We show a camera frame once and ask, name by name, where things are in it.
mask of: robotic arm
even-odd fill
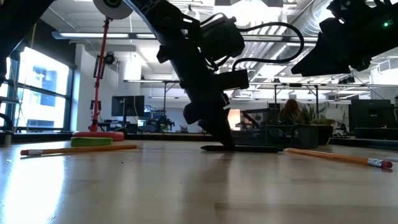
[[[236,57],[244,41],[234,19],[221,16],[207,24],[183,14],[166,0],[125,0],[152,30],[160,42],[157,58],[170,60],[191,103],[183,112],[188,124],[198,125],[226,147],[233,147],[228,123],[228,96],[224,90],[249,87],[247,71],[215,75],[215,61]]]
[[[5,79],[6,57],[52,1],[0,1],[0,83]],[[239,30],[234,24],[234,18],[228,19],[224,15],[218,19],[213,16],[200,23],[183,14],[167,0],[104,1],[110,7],[118,6],[124,1],[142,17],[157,37],[161,44],[157,54],[159,62],[170,60],[181,80],[180,86],[191,100],[183,112],[187,123],[198,121],[199,126],[224,146],[233,147],[227,120],[229,109],[225,109],[229,101],[223,92],[248,88],[248,75],[245,70],[233,69],[232,72],[219,75],[215,75],[214,71],[218,69],[215,63],[217,60],[223,58],[225,61],[228,57],[236,57],[242,53],[244,41],[239,31],[245,30]],[[360,70],[369,66],[371,57],[396,47],[398,40],[394,37],[398,34],[398,5],[391,6],[389,0],[385,0],[383,5],[380,0],[375,2],[377,6],[370,9],[363,0],[333,0],[329,8],[336,18],[327,19],[320,24],[322,32],[318,35],[317,46],[292,72],[303,76],[341,73],[347,72],[349,65]],[[386,23],[388,29],[382,30],[376,26]],[[273,25],[283,26],[280,22]],[[302,35],[295,32],[302,40]],[[286,62],[294,57],[279,61]],[[267,59],[256,61],[275,63]]]

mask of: wooden table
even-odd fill
[[[135,143],[142,149],[29,159],[19,151],[68,143],[0,149],[0,223],[397,223],[398,172],[296,154],[208,153],[203,142]]]

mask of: white disc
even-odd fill
[[[93,0],[97,9],[106,17],[111,19],[125,19],[132,13],[132,9],[123,0],[121,0],[121,4],[116,7],[108,6],[105,1],[115,2],[115,0]]]

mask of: pencil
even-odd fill
[[[29,149],[22,150],[21,156],[41,156],[48,154],[59,154],[59,153],[79,153],[79,152],[100,152],[100,151],[112,151],[122,149],[137,149],[136,145],[127,146],[88,146],[88,147],[69,147],[61,149]]]
[[[292,149],[292,148],[285,149],[285,152],[291,152],[291,153],[302,154],[302,155],[307,155],[307,156],[316,156],[316,157],[321,157],[321,158],[325,158],[325,159],[333,159],[336,161],[350,162],[350,163],[362,164],[362,165],[366,165],[366,166],[375,166],[375,167],[380,167],[380,168],[391,168],[392,167],[391,161],[385,161],[382,159],[363,158],[363,157],[356,157],[356,156],[347,156],[347,155],[340,155],[340,154],[334,154],[334,153],[316,152],[316,151],[309,151],[309,150],[303,150],[303,149]]]

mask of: pencil eraser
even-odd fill
[[[381,167],[382,168],[391,168],[392,167],[392,162],[391,161],[382,161],[381,162]]]

